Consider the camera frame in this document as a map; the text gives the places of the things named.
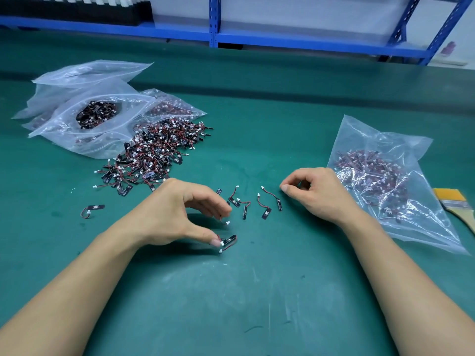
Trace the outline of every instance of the hand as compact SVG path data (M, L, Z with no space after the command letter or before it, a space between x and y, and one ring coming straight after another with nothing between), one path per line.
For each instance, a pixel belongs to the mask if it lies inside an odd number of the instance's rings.
M139 246L166 245L187 237L220 247L217 234L188 220L186 207L217 220L228 217L232 211L209 187L170 178L111 229L126 237L135 237Z
M339 226L366 214L331 168L300 168L288 175L280 188L315 216Z

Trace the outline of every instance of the green workbench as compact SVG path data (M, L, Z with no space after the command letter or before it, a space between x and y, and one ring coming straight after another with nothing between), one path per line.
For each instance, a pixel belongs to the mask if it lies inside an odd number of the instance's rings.
M475 73L142 40L0 31L0 325L94 237L149 195L93 189L102 160L27 139L11 120L34 91L30 79L96 59L155 62L131 83L173 93L208 114L212 136L171 176L252 200L246 221L226 226L191 215L238 243L217 254L174 243L140 250L93 332L87 355L395 355L371 287L349 243L278 191L299 167L326 166L343 114L381 131L432 137L420 165L433 187L475 204ZM283 211L261 219L260 186ZM270 195L263 201L275 204ZM80 211L103 203L84 220ZM475 254L475 238L450 216ZM475 260L398 244L471 317Z

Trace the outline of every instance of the wooden brush handle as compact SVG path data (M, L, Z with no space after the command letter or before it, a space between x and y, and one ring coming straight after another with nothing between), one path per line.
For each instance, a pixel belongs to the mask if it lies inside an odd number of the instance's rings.
M465 222L475 235L475 218L473 210L458 207L448 207L448 210L454 215L457 215L463 222Z

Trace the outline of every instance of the forearm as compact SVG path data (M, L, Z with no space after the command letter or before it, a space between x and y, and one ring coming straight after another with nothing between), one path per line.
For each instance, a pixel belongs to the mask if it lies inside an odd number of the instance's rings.
M137 250L127 239L100 234L0 330L0 354L81 355Z
M366 213L342 228L402 355L468 355L475 324Z

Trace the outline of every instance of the shelving unit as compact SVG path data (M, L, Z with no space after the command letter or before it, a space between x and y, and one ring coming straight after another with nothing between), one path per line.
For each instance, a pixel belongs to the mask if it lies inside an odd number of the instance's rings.
M209 24L207 20L202 19L165 16L157 17L154 23L146 22L139 26L0 16L0 25L207 41L210 47L229 43L362 53L380 55L381 61L391 56L399 56L404 62L415 59L419 65L427 65L473 0L436 0L454 3L454 9L427 49L407 43L406 26L419 1L409 1L389 40L376 34L221 21L221 0L209 0Z

